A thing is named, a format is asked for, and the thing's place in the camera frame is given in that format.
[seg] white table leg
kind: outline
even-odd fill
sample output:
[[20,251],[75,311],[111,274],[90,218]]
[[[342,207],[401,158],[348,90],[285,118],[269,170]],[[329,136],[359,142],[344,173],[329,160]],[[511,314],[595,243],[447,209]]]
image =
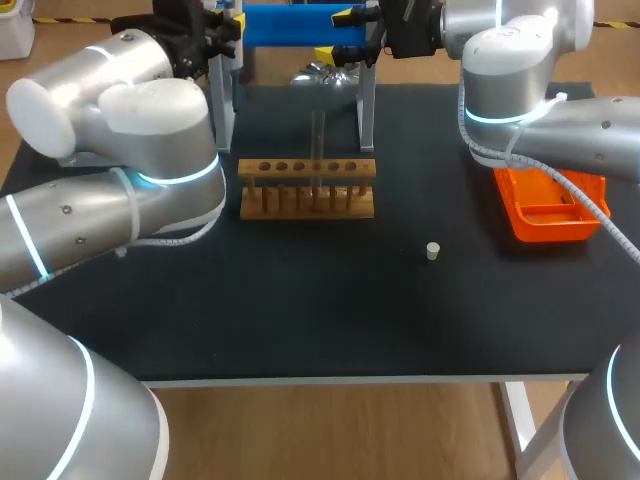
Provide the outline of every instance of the white table leg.
[[574,387],[570,387],[536,431],[523,382],[500,384],[511,441],[516,455],[518,480],[538,480],[560,456],[560,419]]

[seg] orange container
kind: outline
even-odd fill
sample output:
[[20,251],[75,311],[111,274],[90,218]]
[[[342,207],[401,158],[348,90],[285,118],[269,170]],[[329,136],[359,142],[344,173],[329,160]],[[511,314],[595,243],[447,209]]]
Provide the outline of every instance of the orange container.
[[[546,173],[537,170],[494,169],[502,201],[513,231],[523,242],[577,242],[586,240],[600,222],[580,201]],[[604,177],[560,171],[608,216]]]

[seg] wooden floor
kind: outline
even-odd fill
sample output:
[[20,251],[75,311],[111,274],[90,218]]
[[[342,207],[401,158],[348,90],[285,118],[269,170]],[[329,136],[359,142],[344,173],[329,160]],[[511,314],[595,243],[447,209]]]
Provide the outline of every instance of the wooden floor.
[[[36,16],[113,17],[150,9],[150,0],[36,0]],[[638,0],[596,0],[602,21],[640,21]],[[100,25],[39,25],[27,60],[0,63],[0,182],[19,136],[6,89],[17,78],[108,36]],[[584,52],[565,56],[554,79],[591,81],[599,95],[640,96],[640,30],[597,29]],[[308,49],[263,49],[257,78],[288,83],[313,60]],[[394,61],[383,83],[455,83],[445,55]],[[529,384],[536,421],[562,384]],[[487,384],[164,390],[171,427],[167,480],[511,479],[510,451],[494,389]],[[547,476],[561,479],[559,465]]]

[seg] black table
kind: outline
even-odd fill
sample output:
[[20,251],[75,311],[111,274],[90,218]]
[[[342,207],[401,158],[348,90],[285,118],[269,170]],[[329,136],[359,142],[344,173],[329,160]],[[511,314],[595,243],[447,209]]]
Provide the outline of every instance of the black table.
[[[604,231],[518,242],[492,172],[459,139],[456,94],[378,87],[374,220],[265,223],[239,219],[237,159],[308,157],[314,109],[325,157],[357,156],[355,91],[250,89],[209,235],[105,254],[18,301],[145,381],[589,372],[637,323],[640,270]],[[23,145],[2,195],[63,173]],[[637,185],[609,182],[607,201],[640,239]]]

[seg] blue object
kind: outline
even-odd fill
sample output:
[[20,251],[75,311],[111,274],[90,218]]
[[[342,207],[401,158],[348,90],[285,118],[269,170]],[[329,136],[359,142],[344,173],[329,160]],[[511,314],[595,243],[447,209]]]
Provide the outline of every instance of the blue object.
[[331,15],[353,4],[256,5],[245,3],[244,45],[256,47],[362,47],[364,25],[334,28]]

